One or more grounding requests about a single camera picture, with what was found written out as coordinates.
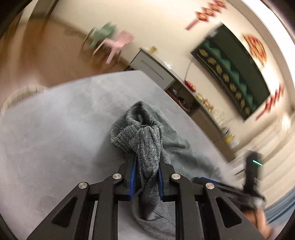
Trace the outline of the person's right hand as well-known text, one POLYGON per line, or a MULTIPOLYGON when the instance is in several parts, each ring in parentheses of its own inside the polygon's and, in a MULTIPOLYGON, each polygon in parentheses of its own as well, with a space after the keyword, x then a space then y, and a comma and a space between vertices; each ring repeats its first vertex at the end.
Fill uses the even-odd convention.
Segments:
POLYGON ((256 210, 245 210, 243 213, 265 239, 270 237, 272 234, 272 228, 266 222, 266 216, 262 208, 257 208, 256 210))

